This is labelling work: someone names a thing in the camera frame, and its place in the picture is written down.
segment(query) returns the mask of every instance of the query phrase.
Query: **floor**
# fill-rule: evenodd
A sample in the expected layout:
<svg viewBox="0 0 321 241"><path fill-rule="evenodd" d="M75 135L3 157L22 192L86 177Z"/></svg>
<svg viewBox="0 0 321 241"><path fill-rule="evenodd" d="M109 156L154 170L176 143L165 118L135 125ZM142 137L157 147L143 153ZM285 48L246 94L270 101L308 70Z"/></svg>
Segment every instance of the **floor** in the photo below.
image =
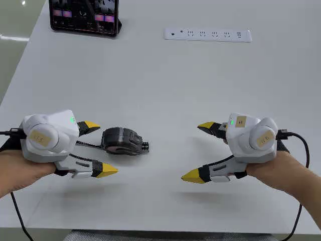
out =
<svg viewBox="0 0 321 241"><path fill-rule="evenodd" d="M9 86L45 0L11 0L0 3L0 102ZM30 229L34 240L59 241L67 229ZM0 228L0 240L27 240L20 228ZM296 235L292 241L320 240L320 235Z"/></svg>

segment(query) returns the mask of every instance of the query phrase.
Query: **power strip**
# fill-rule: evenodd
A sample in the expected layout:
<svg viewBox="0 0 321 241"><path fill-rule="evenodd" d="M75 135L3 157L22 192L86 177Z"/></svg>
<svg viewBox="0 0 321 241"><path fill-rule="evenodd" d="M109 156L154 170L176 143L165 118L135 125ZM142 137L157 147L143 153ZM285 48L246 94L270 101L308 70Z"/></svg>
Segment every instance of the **power strip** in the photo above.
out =
<svg viewBox="0 0 321 241"><path fill-rule="evenodd" d="M209 28L166 28L164 31L164 38L171 40L252 42L252 36L249 30Z"/></svg>

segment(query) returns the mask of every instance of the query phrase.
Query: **hand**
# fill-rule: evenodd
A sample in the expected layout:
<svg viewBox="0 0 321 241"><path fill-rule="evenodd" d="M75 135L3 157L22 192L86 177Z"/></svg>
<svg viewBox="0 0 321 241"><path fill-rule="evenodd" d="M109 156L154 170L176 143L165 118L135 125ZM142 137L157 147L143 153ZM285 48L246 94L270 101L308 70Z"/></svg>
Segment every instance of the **hand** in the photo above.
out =
<svg viewBox="0 0 321 241"><path fill-rule="evenodd" d="M248 175L264 184L294 195L310 171L288 152L278 151L276 158L263 164L248 164Z"/></svg>
<svg viewBox="0 0 321 241"><path fill-rule="evenodd" d="M0 197L33 184L54 173L53 163L34 163L26 160L21 151L0 152Z"/></svg>

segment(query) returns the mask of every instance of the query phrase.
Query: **black strap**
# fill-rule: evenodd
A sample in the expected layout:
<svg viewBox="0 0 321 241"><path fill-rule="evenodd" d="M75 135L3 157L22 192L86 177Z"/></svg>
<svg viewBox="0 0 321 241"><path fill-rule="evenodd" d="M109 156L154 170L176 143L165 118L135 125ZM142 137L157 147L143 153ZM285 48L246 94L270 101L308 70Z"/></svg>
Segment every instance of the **black strap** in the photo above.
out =
<svg viewBox="0 0 321 241"><path fill-rule="evenodd" d="M21 150L20 139L17 137L10 137L2 147L0 147L0 152L5 150Z"/></svg>

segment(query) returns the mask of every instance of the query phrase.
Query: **white plastic housing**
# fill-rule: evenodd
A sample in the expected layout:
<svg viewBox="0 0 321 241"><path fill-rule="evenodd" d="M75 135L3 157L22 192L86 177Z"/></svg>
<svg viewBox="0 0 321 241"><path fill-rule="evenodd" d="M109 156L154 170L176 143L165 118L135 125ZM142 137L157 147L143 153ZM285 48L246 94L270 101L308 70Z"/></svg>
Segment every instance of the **white plastic housing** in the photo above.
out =
<svg viewBox="0 0 321 241"><path fill-rule="evenodd" d="M71 110L26 116L21 128L27 135L25 140L21 140L23 155L34 162L64 160L79 137L78 125Z"/></svg>

